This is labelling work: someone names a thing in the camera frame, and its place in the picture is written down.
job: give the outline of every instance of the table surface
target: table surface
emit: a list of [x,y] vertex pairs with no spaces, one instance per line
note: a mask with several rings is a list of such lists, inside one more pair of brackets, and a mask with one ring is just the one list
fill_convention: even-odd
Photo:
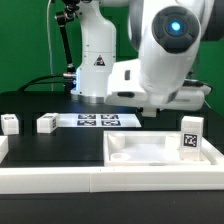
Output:
[[[57,128],[38,134],[36,119],[53,112],[135,113],[139,131],[179,131],[183,116],[202,116],[203,136],[224,152],[224,118],[206,106],[142,118],[136,108],[78,103],[62,92],[8,92],[0,95],[0,108],[0,114],[16,114],[20,122],[20,134],[9,136],[2,168],[103,165],[103,131],[111,128]],[[222,223],[224,191],[0,195],[0,208],[1,223]]]

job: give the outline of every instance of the black sticker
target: black sticker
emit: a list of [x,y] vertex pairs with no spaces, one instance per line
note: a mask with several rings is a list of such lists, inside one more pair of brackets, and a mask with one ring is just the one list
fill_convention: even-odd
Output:
[[53,121],[52,121],[52,128],[55,128],[56,127],[56,119],[54,119]]
[[102,126],[121,126],[120,121],[101,121]]
[[192,135],[192,134],[184,134],[184,146],[187,147],[197,147],[197,135]]
[[77,123],[78,126],[96,126],[96,121],[94,120],[80,120]]
[[43,118],[48,118],[48,119],[51,119],[53,118],[54,116],[44,116]]
[[103,61],[103,58],[101,55],[97,58],[96,62],[94,63],[95,66],[105,66],[105,63]]
[[14,117],[4,117],[5,120],[14,120]]
[[115,115],[115,114],[102,114],[101,119],[118,120],[119,117],[118,115]]
[[79,114],[78,115],[78,119],[82,119],[82,120],[84,120],[84,119],[86,119],[86,120],[91,119],[91,120],[93,120],[93,119],[96,119],[96,115],[95,114]]

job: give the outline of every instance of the blue light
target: blue light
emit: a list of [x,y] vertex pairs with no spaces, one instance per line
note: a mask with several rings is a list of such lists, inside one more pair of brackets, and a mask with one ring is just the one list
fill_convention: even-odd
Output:
[[177,32],[180,31],[181,29],[181,25],[178,22],[172,22],[171,27],[174,31],[177,31]]

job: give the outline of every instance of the cube with marker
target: cube with marker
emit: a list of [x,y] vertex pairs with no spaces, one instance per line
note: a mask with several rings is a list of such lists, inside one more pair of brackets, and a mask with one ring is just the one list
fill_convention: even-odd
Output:
[[201,160],[204,118],[185,116],[181,121],[180,158]]
[[15,114],[1,115],[1,126],[4,135],[19,134],[19,121]]
[[51,133],[57,128],[58,113],[46,113],[37,119],[37,133]]

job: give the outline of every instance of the white tray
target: white tray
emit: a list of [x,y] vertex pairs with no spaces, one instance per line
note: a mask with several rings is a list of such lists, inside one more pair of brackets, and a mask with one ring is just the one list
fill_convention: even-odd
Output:
[[201,159],[182,160],[180,132],[105,131],[105,166],[224,165],[224,156],[202,139]]

